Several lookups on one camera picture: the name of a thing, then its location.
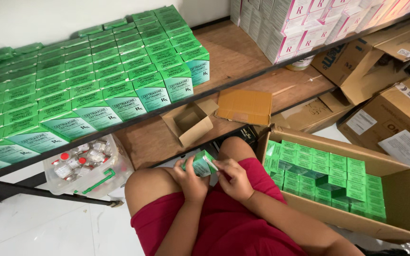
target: person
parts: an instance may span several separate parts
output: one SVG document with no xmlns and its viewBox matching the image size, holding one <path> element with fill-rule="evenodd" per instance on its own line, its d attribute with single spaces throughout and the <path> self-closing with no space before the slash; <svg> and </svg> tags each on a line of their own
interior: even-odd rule
<svg viewBox="0 0 410 256">
<path fill-rule="evenodd" d="M 239 137 L 226 139 L 213 163 L 219 182 L 199 178 L 194 157 L 173 168 L 134 172 L 125 186 L 131 226 L 149 256 L 362 256 L 322 222 L 290 208 Z"/>
</svg>

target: stack of boxes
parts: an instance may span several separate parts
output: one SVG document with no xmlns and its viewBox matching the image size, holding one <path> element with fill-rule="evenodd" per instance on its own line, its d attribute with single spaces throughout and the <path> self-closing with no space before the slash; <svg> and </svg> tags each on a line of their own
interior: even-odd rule
<svg viewBox="0 0 410 256">
<path fill-rule="evenodd" d="M 264 167 L 285 192 L 386 222 L 381 178 L 364 161 L 282 140 L 268 141 Z"/>
<path fill-rule="evenodd" d="M 409 2 L 232 0 L 231 20 L 276 64 L 409 13 Z"/>
<path fill-rule="evenodd" d="M 194 94 L 210 54 L 173 5 L 0 49 L 0 168 Z"/>
</svg>

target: shelf frame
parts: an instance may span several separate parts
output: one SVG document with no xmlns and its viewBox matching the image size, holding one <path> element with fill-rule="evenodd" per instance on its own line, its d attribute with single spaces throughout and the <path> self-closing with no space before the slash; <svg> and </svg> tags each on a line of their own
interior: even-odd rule
<svg viewBox="0 0 410 256">
<path fill-rule="evenodd" d="M 230 19 L 230 16 L 223 17 L 223 18 L 220 18 L 220 19 L 218 19 L 218 20 L 214 20 L 214 21 L 211 21 L 211 22 L 208 22 L 208 23 L 204 23 L 204 24 L 199 25 L 199 26 L 192 27 L 191 29 L 192 29 L 192 30 L 197 30 L 197 29 L 204 28 L 204 27 L 207 27 L 207 26 L 211 26 L 211 25 L 214 25 L 214 24 L 223 22 L 223 21 L 227 21 L 227 20 L 229 20 L 229 19 Z M 382 25 L 372 27 L 372 28 L 367 29 L 367 30 L 365 30 L 365 31 L 362 31 L 362 32 L 360 32 L 360 33 L 352 33 L 350 36 L 348 36 L 348 37 L 346 37 L 346 38 L 343 38 L 343 39 L 341 39 L 341 40 L 339 40 L 339 41 L 337 41 L 337 42 L 334 42 L 334 43 L 331 43 L 331 44 L 328 44 L 328 45 L 319 46 L 319 47 L 317 47 L 316 49 L 313 49 L 312 51 L 307 52 L 307 53 L 305 53 L 305 54 L 296 56 L 296 57 L 294 57 L 294 58 L 292 58 L 292 59 L 288 59 L 288 60 L 282 61 L 282 62 L 280 62 L 280 63 L 278 63 L 278 64 L 276 64 L 276 65 L 263 68 L 263 69 L 258 70 L 258 71 L 256 71 L 256 72 L 253 72 L 253 73 L 251 73 L 251 74 L 248 74 L 248 75 L 242 76 L 242 77 L 240 77 L 240 78 L 234 79 L 234 80 L 232 80 L 232 81 L 230 81 L 230 82 L 225 82 L 225 83 L 223 83 L 223 84 L 221 84 L 221 85 L 218 85 L 218 86 L 216 86 L 216 87 L 214 87 L 214 88 L 212 88 L 212 89 L 210 89 L 210 90 L 206 90 L 206 91 L 200 92 L 200 93 L 198 93 L 198 94 L 196 94 L 196 95 L 193 95 L 193 96 L 191 96 L 191 97 L 188 97 L 188 98 L 186 98 L 186 99 L 180 100 L 180 101 L 178 101 L 178 102 L 174 102 L 174 103 L 172 103 L 172 104 L 170 104 L 170 105 L 168 105 L 168 106 L 165 106 L 165 107 L 156 109 L 156 110 L 154 110 L 154 111 L 148 112 L 148 113 L 146 113 L 146 114 L 144 114 L 144 115 L 142 115 L 142 116 L 138 116 L 138 117 L 136 117 L 136 118 L 134 118 L 134 119 L 125 121 L 125 122 L 123 122 L 123 123 L 120 123 L 120 124 L 117 124 L 117 125 L 114 125 L 114 126 L 111 126 L 111 127 L 108 127 L 108 128 L 106 128 L 106 129 L 104 129 L 104 130 L 101 130 L 101 131 L 99 131 L 99 132 L 86 135 L 86 136 L 84 136 L 84 137 L 81 137 L 81 138 L 79 138 L 79 139 L 76 139 L 76 140 L 70 142 L 70 143 L 67 144 L 67 145 L 64 145 L 64 146 L 61 146 L 61 147 L 58 147 L 58 148 L 54 148 L 54 149 L 52 149 L 52 150 L 49 150 L 49 151 L 47 151 L 47 152 L 44 152 L 44 153 L 42 153 L 42 154 L 40 154 L 40 155 L 38 155 L 38 156 L 35 156 L 35 157 L 33 157 L 33 158 L 30 158 L 30 159 L 27 159 L 27 160 L 24 160 L 24 161 L 20 161 L 20 162 L 18 162 L 18 163 L 16 163 L 16 164 L 13 164 L 13 165 L 10 165 L 10 166 L 1 168 L 1 169 L 0 169 L 0 177 L 3 177 L 3 176 L 5 176 L 5 175 L 7 175 L 7 174 L 10 174 L 10 173 L 12 173 L 12 172 L 18 171 L 18 170 L 20 170 L 20 169 L 22 169 L 22 168 L 25 168 L 25 167 L 27 167 L 27 166 L 30 166 L 30 165 L 32 165 L 32 164 L 35 164 L 35 163 L 37 163 L 37 162 L 40 162 L 40 161 L 42 161 L 42 160 L 45 160 L 45 159 L 47 159 L 47 158 L 49 158 L 49 157 L 55 156 L 55 155 L 60 154 L 60 153 L 62 153 L 62 152 L 65 152 L 65 151 L 67 151 L 67 150 L 69 150 L 69 149 L 75 148 L 75 147 L 77 147 L 77 146 L 79 146 L 79 145 L 82 145 L 82 144 L 84 144 L 84 143 L 87 143 L 87 142 L 89 142 L 89 141 L 99 139 L 99 138 L 104 137 L 104 136 L 106 136 L 106 135 L 108 135 L 108 134 L 111 134 L 111 133 L 113 133 L 113 132 L 119 131 L 119 130 L 121 130 L 121 129 L 123 129 L 123 128 L 127 128 L 127 127 L 129 127 L 129 126 L 131 126 L 131 125 L 140 123 L 140 122 L 145 121 L 145 120 L 147 120 L 147 119 L 153 118 L 153 117 L 155 117 L 155 116 L 157 116 L 157 115 L 163 114 L 163 113 L 165 113 L 165 112 L 168 112 L 168 111 L 170 111 L 170 110 L 172 110 L 172 109 L 175 109 L 175 108 L 177 108 L 177 107 L 180 107 L 180 106 L 182 106 L 182 105 L 185 105 L 185 104 L 188 104 L 188 103 L 190 103 L 190 102 L 199 100 L 199 99 L 201 99 L 201 98 L 204 98 L 204 97 L 213 95 L 213 94 L 218 93 L 218 92 L 220 92 L 220 91 L 222 91 L 222 90 L 231 88 L 231 87 L 233 87 L 233 86 L 235 86 L 235 85 L 238 85 L 238 84 L 241 84 L 241 83 L 243 83 L 243 82 L 249 81 L 249 80 L 251 80 L 251 79 L 257 78 L 257 77 L 259 77 L 259 76 L 262 76 L 262 75 L 264 75 L 264 74 L 266 74 L 266 73 L 273 72 L 273 71 L 275 71 L 275 70 L 277 70 L 277 69 L 280 69 L 280 68 L 282 68 L 282 67 L 285 67 L 286 65 L 292 64 L 292 63 L 294 63 L 294 62 L 296 62 L 296 61 L 300 61 L 300 60 L 305 59 L 305 58 L 307 58 L 307 57 L 310 57 L 310 56 L 312 56 L 312 55 L 316 55 L 316 54 L 318 54 L 318 53 L 321 53 L 321 52 L 323 52 L 323 51 L 332 49 L 332 48 L 337 47 L 337 46 L 339 46 L 339 45 L 342 45 L 342 44 L 344 44 L 344 43 L 348 43 L 348 42 L 350 42 L 350 41 L 352 41 L 352 40 L 355 40 L 355 39 L 357 39 L 357 38 L 363 37 L 363 36 L 365 36 L 365 35 L 368 35 L 368 34 L 370 34 L 370 33 L 376 32 L 376 31 L 378 31 L 378 30 L 380 30 L 380 29 L 386 28 L 386 27 L 388 27 L 388 26 L 391 26 L 391 25 L 393 25 L 393 24 L 396 24 L 396 23 L 398 23 L 398 22 L 401 22 L 401 21 L 404 21 L 404 20 L 407 20 L 407 19 L 410 19 L 410 13 L 409 13 L 409 14 L 406 14 L 406 15 L 400 17 L 400 18 L 391 20 L 391 21 L 389 21 L 389 22 L 387 22 L 387 23 L 384 23 L 384 24 L 382 24 Z M 335 87 L 335 88 L 332 88 L 332 89 L 330 89 L 330 90 L 323 91 L 323 92 L 321 92 L 321 93 L 319 93 L 319 94 L 317 94 L 317 95 L 315 95 L 315 96 L 313 96 L 313 97 L 311 97 L 311 98 L 308 98 L 308 99 L 306 99 L 306 100 L 304 100 L 304 101 L 301 101 L 301 102 L 297 102 L 296 104 L 293 104 L 293 105 L 291 105 L 291 106 L 289 106 L 289 107 L 287 107 L 287 108 L 284 108 L 284 109 L 282 109 L 282 110 L 276 111 L 275 113 L 272 113 L 272 114 L 274 115 L 274 114 L 281 113 L 281 112 L 284 111 L 284 110 L 287 110 L 287 109 L 289 109 L 289 108 L 295 107 L 295 106 L 297 106 L 297 105 L 299 105 L 299 104 L 302 104 L 302 103 L 304 103 L 304 102 L 306 102 L 306 101 L 308 101 L 308 100 L 310 100 L 310 99 L 312 99 L 312 98 L 315 98 L 315 97 L 317 97 L 317 96 L 320 96 L 320 95 L 322 95 L 322 94 L 325 94 L 325 93 L 327 93 L 327 92 L 329 92 L 329 91 L 332 91 L 332 90 L 334 90 L 334 89 L 336 89 L 336 87 Z M 77 195 L 53 195 L 53 194 L 51 194 L 48 190 L 36 189 L 36 188 L 34 188 L 33 186 L 37 186 L 36 183 L 39 183 L 39 182 L 43 181 L 43 180 L 40 178 L 40 176 L 39 176 L 40 174 L 37 174 L 37 175 L 33 176 L 33 177 L 35 177 L 35 178 L 28 178 L 28 179 L 25 179 L 25 180 L 23 180 L 23 181 L 21 181 L 21 182 L 19 182 L 19 183 L 15 183 L 15 184 L 0 182 L 0 189 L 7 191 L 7 193 L 0 193 L 0 200 L 2 200 L 4 197 L 7 198 L 7 197 L 9 197 L 9 196 L 11 196 L 11 195 L 16 195 L 16 194 L 22 193 L 22 194 L 39 195 L 39 196 L 44 196 L 44 197 L 58 198 L 58 199 L 64 199 L 64 200 L 70 200 L 70 201 L 79 201 L 79 202 L 85 202 L 85 201 L 86 201 L 86 202 L 88 202 L 88 203 L 102 204 L 102 205 L 108 205 L 108 206 L 112 206 L 112 205 L 118 203 L 117 201 L 102 201 L 102 200 L 96 200 L 96 199 L 90 199 L 90 198 L 84 198 L 84 199 L 83 199 L 83 198 L 81 198 L 82 196 L 77 196 Z M 29 182 L 28 182 L 29 184 L 27 184 L 28 186 L 21 184 L 21 183 L 27 183 L 26 181 L 29 181 Z"/>
</svg>

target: plastic storage bin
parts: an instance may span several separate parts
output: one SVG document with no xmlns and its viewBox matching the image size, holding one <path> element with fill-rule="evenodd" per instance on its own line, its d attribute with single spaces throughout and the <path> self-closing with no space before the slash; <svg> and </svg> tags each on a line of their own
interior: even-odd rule
<svg viewBox="0 0 410 256">
<path fill-rule="evenodd" d="M 59 159 L 59 155 L 43 160 L 45 177 L 52 194 L 75 193 L 99 199 L 126 183 L 134 172 L 134 167 L 121 142 L 113 135 L 107 135 L 105 138 L 112 149 L 110 159 L 73 182 L 61 179 L 54 172 L 51 163 Z"/>
</svg>

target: hand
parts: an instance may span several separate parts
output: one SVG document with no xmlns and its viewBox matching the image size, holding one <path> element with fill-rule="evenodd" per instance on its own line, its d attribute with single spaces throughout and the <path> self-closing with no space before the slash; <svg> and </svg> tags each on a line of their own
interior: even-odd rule
<svg viewBox="0 0 410 256">
<path fill-rule="evenodd" d="M 185 201 L 203 203 L 208 192 L 210 184 L 210 176 L 201 178 L 196 176 L 192 162 L 194 156 L 191 156 L 186 161 L 186 171 L 181 168 L 184 160 L 178 160 L 172 169 L 167 169 L 170 175 L 178 183 L 185 194 Z"/>
<path fill-rule="evenodd" d="M 213 160 L 214 165 L 219 168 L 216 172 L 222 189 L 231 198 L 240 203 L 247 201 L 254 193 L 254 189 L 249 183 L 246 170 L 243 169 L 235 160 L 226 159 L 224 161 Z M 223 175 L 222 171 L 227 173 L 231 180 L 228 181 Z"/>
</svg>

